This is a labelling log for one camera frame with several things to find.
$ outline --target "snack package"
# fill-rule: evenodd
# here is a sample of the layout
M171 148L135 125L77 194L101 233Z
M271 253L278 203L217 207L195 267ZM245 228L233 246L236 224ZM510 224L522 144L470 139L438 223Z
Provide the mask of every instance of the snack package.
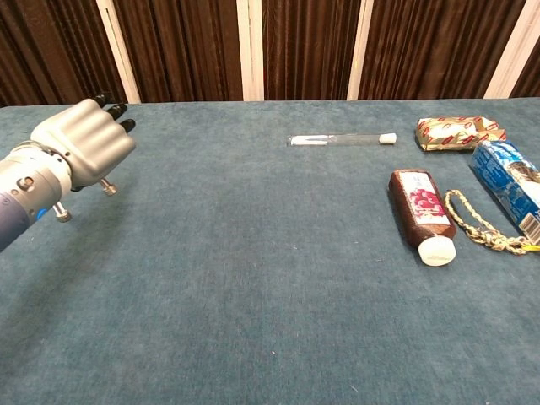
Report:
M470 166L514 224L540 243L540 172L510 142L481 142Z
M506 131L483 116L420 118L416 137L424 150L474 149L481 141L504 141Z

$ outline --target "metal screw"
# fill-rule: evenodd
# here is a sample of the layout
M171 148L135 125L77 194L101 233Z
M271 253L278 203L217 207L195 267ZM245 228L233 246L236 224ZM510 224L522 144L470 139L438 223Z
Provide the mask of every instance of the metal screw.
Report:
M57 202L52 207L54 208L54 212L57 213L58 222L65 223L71 220L71 214L64 208L61 202Z
M100 184L103 187L103 192L107 196L114 196L117 192L116 186L111 184L106 178L100 180Z

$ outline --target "rope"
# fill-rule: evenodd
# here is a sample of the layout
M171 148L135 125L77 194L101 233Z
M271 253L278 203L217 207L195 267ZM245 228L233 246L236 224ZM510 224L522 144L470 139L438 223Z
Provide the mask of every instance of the rope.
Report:
M487 230L481 230L480 228L465 224L463 219L456 213L456 210L452 206L450 198L452 196L458 197L465 208L471 213L480 224L482 224ZM456 223L461 226L469 239L480 245L486 245L496 251L507 250L515 255L524 255L528 251L540 250L538 246L534 246L532 242L525 236L518 236L516 238L508 238L501 234L492 224L483 219L479 213L477 213L471 203L465 198L462 192L459 190L449 190L445 195L445 205L448 211Z

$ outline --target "blue package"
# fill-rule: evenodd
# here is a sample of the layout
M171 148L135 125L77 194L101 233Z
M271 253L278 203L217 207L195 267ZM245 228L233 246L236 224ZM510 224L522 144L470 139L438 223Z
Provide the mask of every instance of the blue package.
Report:
M540 172L508 141L481 142L470 166L497 197L514 224L540 243Z

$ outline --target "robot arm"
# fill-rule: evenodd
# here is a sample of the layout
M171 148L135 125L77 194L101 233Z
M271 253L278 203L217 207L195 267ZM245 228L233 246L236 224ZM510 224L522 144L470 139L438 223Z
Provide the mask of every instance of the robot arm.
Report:
M0 161L0 251L51 208L68 221L60 201L70 191L99 182L105 194L116 194L106 176L135 149L127 135L135 121L116 123L126 106L104 111L105 104L101 95L48 118Z

